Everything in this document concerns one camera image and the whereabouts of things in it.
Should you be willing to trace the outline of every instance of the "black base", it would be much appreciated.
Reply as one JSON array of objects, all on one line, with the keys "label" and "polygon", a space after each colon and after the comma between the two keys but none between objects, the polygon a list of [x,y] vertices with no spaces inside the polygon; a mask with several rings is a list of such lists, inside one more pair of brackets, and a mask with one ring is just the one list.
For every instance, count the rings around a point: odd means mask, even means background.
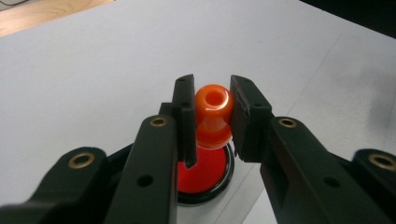
[{"label": "black base", "polygon": [[207,203],[210,200],[218,197],[225,189],[227,189],[228,184],[233,177],[233,168],[234,168],[234,160],[233,160],[233,149],[230,144],[227,144],[223,148],[226,155],[226,168],[224,175],[220,182],[214,186],[212,189],[203,191],[201,193],[185,193],[178,191],[177,192],[177,202],[182,206],[189,205],[200,205],[202,203]]}]

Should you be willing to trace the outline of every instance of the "orange ball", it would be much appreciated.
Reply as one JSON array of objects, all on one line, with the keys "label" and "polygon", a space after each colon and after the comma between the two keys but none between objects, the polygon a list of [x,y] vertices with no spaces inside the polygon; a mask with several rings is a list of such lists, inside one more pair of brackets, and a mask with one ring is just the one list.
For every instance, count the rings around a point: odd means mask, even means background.
[{"label": "orange ball", "polygon": [[207,85],[195,95],[197,145],[218,149],[232,138],[229,125],[233,112],[233,96],[220,85]]}]

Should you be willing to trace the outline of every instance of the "mounting hole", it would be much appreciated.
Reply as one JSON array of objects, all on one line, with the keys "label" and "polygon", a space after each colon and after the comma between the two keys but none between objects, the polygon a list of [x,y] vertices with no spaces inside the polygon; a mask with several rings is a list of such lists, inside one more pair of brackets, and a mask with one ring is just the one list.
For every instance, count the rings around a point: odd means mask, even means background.
[{"label": "mounting hole", "polygon": [[154,178],[151,175],[142,175],[137,178],[136,184],[139,187],[146,188],[154,182]]},{"label": "mounting hole", "polygon": [[68,165],[72,169],[81,169],[89,166],[95,160],[95,156],[91,152],[81,152],[70,159]]},{"label": "mounting hole", "polygon": [[327,186],[332,188],[340,188],[341,186],[340,182],[334,177],[324,177],[323,181]]},{"label": "mounting hole", "polygon": [[155,118],[155,119],[152,119],[149,123],[153,127],[162,127],[162,126],[166,125],[167,121],[164,118]]},{"label": "mounting hole", "polygon": [[181,105],[181,106],[184,106],[184,107],[187,107],[187,106],[190,106],[190,103],[188,103],[188,102],[183,102],[183,103],[181,103],[180,105]]},{"label": "mounting hole", "polygon": [[287,128],[295,128],[297,127],[296,121],[292,119],[280,119],[279,120],[280,125],[287,127]]},{"label": "mounting hole", "polygon": [[396,171],[396,161],[387,155],[374,153],[369,156],[369,161],[382,169]]}]

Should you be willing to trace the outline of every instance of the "red object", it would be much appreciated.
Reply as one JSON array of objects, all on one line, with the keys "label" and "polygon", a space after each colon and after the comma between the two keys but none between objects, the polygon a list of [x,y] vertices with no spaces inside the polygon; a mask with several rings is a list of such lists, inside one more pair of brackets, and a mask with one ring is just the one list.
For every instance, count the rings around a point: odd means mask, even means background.
[{"label": "red object", "polygon": [[183,193],[201,193],[215,187],[226,170],[225,151],[197,148],[197,163],[187,169],[183,162],[177,164],[177,189]]},{"label": "red object", "polygon": [[218,149],[231,140],[230,118],[233,96],[219,85],[207,85],[195,95],[197,145],[205,149]]}]

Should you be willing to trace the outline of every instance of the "wooden surface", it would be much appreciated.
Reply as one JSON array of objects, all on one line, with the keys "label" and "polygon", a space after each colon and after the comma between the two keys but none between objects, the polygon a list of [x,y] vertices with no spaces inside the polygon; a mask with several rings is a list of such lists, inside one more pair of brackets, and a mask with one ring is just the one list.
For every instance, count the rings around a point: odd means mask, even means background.
[{"label": "wooden surface", "polygon": [[113,0],[42,0],[0,12],[0,36],[97,7]]}]

